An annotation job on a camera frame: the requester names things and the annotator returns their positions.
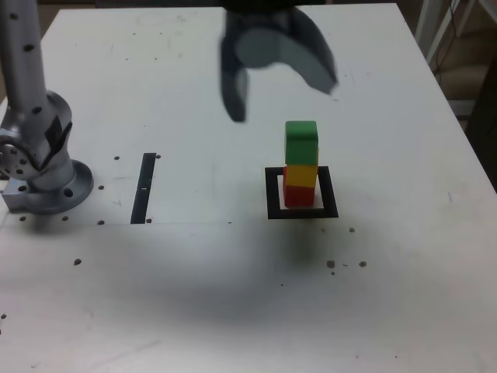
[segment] white table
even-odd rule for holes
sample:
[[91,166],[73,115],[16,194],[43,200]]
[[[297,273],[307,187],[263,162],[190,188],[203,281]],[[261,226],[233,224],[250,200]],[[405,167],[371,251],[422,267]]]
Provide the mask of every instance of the white table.
[[[57,16],[47,84],[105,189],[52,218],[2,205],[1,372],[497,370],[497,198],[401,13],[304,11],[340,87],[251,72],[247,124],[218,92],[220,9]],[[300,119],[338,219],[266,219],[264,168]],[[153,222],[130,225],[144,152]]]

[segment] gray floor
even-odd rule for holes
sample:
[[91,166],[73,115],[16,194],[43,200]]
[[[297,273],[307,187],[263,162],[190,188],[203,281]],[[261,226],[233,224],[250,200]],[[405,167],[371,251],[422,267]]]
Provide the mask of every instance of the gray floor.
[[[422,0],[397,0],[397,3],[411,31],[414,32]],[[40,5],[42,32],[47,31],[60,9],[88,7],[87,5]],[[461,18],[464,7],[465,4],[457,10],[456,21]],[[461,38],[455,39],[443,63],[441,87],[448,99],[476,99],[492,56],[497,52],[497,26],[480,5],[475,7],[466,30]],[[445,55],[450,39],[451,34],[447,35],[440,48],[439,60]],[[436,64],[433,63],[432,69],[434,70],[435,67]],[[4,98],[5,87],[3,77],[0,76],[0,101]]]

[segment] metal cylinder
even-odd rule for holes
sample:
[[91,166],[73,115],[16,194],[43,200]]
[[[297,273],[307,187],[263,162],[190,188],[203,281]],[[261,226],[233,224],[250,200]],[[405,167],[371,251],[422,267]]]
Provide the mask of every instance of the metal cylinder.
[[35,113],[47,103],[36,0],[0,0],[0,57],[11,110]]

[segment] stacked blocks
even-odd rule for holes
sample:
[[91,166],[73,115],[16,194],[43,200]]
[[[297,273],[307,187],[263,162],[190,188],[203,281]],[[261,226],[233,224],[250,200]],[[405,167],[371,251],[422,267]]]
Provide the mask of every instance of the stacked blocks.
[[314,205],[318,176],[318,126],[314,121],[291,121],[285,132],[285,206],[310,207]]

